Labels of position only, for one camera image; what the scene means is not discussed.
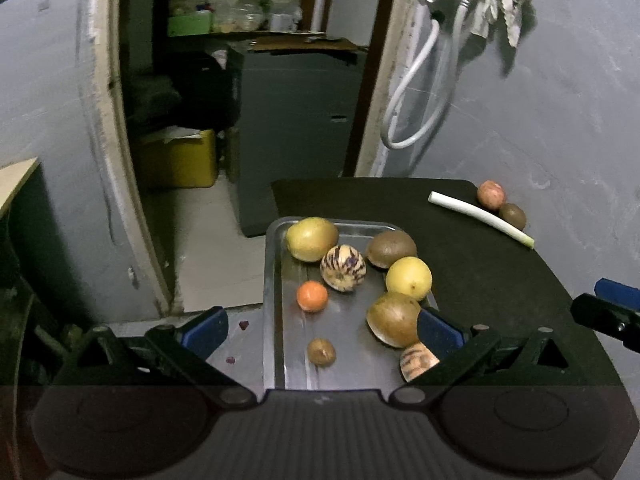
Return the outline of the white leek stalk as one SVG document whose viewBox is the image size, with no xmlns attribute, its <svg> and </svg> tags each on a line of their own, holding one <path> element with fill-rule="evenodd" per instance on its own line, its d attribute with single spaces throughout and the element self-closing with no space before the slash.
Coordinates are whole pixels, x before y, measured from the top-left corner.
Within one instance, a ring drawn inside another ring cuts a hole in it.
<svg viewBox="0 0 640 480">
<path fill-rule="evenodd" d="M 464 214 L 467 217 L 473 218 L 486 224 L 486 226 L 491 226 L 492 228 L 500 231 L 503 234 L 506 234 L 508 237 L 513 238 L 529 249 L 535 248 L 535 240 L 533 239 L 533 237 L 530 237 L 523 231 L 517 229 L 515 226 L 511 226 L 510 223 L 500 219 L 499 217 L 496 217 L 494 214 L 480 209 L 480 207 L 465 203 L 463 200 L 458 200 L 457 198 L 453 198 L 435 191 L 432 191 L 430 193 L 430 195 L 427 197 L 427 201 L 433 205 L 458 212 L 459 214 Z"/>
</svg>

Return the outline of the brown round fruit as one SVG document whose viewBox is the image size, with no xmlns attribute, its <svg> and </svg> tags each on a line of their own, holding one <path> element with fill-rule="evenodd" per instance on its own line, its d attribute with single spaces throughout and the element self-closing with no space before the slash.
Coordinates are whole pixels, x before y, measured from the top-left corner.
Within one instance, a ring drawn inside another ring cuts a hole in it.
<svg viewBox="0 0 640 480">
<path fill-rule="evenodd" d="M 418 317 L 422 308 L 401 292 L 386 292 L 367 310 L 367 324 L 374 336 L 393 348 L 406 348 L 419 341 Z"/>
</svg>

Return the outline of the small brown kiwi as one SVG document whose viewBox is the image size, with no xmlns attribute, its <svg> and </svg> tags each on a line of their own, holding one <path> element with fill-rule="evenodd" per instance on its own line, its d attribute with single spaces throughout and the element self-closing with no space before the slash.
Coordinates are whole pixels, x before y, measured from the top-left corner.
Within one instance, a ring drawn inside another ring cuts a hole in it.
<svg viewBox="0 0 640 480">
<path fill-rule="evenodd" d="M 336 360 L 336 351 L 327 339 L 314 338 L 307 346 L 309 362 L 315 366 L 331 366 Z"/>
</svg>

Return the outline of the small orange tangerine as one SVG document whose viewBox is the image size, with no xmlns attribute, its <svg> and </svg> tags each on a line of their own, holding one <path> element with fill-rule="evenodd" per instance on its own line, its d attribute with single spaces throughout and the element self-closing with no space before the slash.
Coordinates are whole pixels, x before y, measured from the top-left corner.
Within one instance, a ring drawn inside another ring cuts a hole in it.
<svg viewBox="0 0 640 480">
<path fill-rule="evenodd" d="M 322 311 L 329 301 L 326 286 L 317 281 L 306 281 L 296 290 L 296 304 L 308 313 Z"/>
</svg>

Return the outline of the yellow-green mango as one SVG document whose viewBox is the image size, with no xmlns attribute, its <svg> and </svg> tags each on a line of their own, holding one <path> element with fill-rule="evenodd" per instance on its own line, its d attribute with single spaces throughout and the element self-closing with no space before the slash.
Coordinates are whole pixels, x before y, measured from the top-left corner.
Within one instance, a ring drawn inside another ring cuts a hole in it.
<svg viewBox="0 0 640 480">
<path fill-rule="evenodd" d="M 338 229 L 320 217 L 308 217 L 297 221 L 285 233 L 288 252 L 306 263 L 320 261 L 337 244 Z"/>
</svg>

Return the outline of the yellow box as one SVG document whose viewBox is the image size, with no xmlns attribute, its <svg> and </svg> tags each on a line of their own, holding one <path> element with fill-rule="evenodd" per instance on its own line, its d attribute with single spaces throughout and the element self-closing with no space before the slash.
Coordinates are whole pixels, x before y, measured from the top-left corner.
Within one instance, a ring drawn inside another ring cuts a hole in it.
<svg viewBox="0 0 640 480">
<path fill-rule="evenodd" d="M 217 180 L 215 133 L 170 127 L 142 139 L 140 174 L 172 188 L 210 188 Z"/>
</svg>

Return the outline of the yellow lemon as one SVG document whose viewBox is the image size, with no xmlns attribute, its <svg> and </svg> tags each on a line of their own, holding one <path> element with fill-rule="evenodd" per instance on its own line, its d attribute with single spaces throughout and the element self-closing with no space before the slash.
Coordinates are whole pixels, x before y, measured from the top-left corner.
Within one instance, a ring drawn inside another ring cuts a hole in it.
<svg viewBox="0 0 640 480">
<path fill-rule="evenodd" d="M 404 257 L 390 266 L 385 285 L 389 292 L 400 292 L 422 301 L 432 289 L 432 271 L 420 258 Z"/>
</svg>

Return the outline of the metal tray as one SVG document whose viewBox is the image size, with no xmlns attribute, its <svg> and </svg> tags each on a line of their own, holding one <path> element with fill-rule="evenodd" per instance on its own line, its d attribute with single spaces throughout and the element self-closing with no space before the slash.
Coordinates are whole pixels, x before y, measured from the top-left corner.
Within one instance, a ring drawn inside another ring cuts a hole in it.
<svg viewBox="0 0 640 480">
<path fill-rule="evenodd" d="M 369 266 L 353 292 L 329 290 L 318 313 L 300 310 L 296 290 L 306 281 L 320 281 L 319 267 L 303 263 L 286 248 L 285 233 L 295 217 L 271 223 L 266 234 L 264 286 L 264 387 L 288 390 L 378 389 L 389 396 L 405 381 L 400 351 L 376 338 L 366 322 L 370 304 L 385 292 L 385 273 Z M 336 361 L 328 367 L 309 362 L 307 346 L 314 338 L 328 340 Z"/>
</svg>

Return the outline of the beige countertop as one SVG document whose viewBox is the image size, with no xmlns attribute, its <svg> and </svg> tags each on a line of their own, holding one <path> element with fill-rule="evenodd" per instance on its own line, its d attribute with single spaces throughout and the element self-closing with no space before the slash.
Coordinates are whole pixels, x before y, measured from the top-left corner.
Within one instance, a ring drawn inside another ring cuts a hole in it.
<svg viewBox="0 0 640 480">
<path fill-rule="evenodd" d="M 38 166 L 39 160 L 34 157 L 0 169 L 0 217 L 9 210 L 15 196 Z"/>
</svg>

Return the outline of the green container on shelf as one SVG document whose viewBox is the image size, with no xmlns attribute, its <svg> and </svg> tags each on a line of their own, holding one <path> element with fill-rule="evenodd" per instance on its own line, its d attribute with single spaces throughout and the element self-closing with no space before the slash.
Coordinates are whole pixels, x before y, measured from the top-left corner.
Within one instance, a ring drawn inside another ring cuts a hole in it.
<svg viewBox="0 0 640 480">
<path fill-rule="evenodd" d="M 202 36 L 212 30 L 213 14 L 200 11 L 172 16 L 168 20 L 169 37 Z"/>
</svg>

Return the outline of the brown kiwi-like fruit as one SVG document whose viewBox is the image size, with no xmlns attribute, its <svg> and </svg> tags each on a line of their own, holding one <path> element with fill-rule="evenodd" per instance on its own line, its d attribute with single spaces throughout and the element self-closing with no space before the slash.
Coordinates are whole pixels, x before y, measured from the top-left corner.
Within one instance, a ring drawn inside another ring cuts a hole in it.
<svg viewBox="0 0 640 480">
<path fill-rule="evenodd" d="M 366 257 L 380 269 L 390 268 L 397 260 L 416 257 L 418 248 L 412 237 L 404 231 L 384 231 L 370 240 Z"/>
</svg>

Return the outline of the dark cabinet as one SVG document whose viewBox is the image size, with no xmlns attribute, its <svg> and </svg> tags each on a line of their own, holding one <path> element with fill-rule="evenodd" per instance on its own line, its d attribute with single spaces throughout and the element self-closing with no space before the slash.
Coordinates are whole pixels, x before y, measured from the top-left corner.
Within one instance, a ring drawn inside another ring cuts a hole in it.
<svg viewBox="0 0 640 480">
<path fill-rule="evenodd" d="M 273 182 L 342 173 L 365 60 L 359 49 L 228 49 L 239 116 L 226 133 L 227 178 L 244 236 L 279 217 Z"/>
</svg>

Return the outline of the dark green-brown fruit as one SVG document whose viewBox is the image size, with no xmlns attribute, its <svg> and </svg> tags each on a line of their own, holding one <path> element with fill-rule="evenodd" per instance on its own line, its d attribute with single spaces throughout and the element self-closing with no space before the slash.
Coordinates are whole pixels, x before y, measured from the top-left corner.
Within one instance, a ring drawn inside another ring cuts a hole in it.
<svg viewBox="0 0 640 480">
<path fill-rule="evenodd" d="M 523 231 L 526 227 L 527 217 L 525 211 L 517 204 L 505 203 L 499 208 L 500 218 L 508 222 L 515 229 Z"/>
</svg>

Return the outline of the striped pepino melon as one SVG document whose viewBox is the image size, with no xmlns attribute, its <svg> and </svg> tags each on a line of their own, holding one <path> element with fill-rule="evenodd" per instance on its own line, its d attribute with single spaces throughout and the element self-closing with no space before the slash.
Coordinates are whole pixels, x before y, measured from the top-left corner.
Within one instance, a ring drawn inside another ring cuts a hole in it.
<svg viewBox="0 0 640 480">
<path fill-rule="evenodd" d="M 405 348 L 399 359 L 400 372 L 405 382 L 411 382 L 438 363 L 439 358 L 422 342 Z"/>
<path fill-rule="evenodd" d="M 332 247 L 321 259 L 320 275 L 334 290 L 353 292 L 367 274 L 363 256 L 355 247 L 339 244 Z"/>
</svg>

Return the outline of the reddish passion fruit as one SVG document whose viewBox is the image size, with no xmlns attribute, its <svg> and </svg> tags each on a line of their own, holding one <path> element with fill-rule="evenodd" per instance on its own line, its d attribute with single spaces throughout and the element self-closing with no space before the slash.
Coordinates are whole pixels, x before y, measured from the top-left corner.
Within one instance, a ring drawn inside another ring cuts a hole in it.
<svg viewBox="0 0 640 480">
<path fill-rule="evenodd" d="M 487 180 L 477 188 L 477 200 L 488 210 L 498 210 L 506 202 L 506 191 L 496 181 Z"/>
</svg>

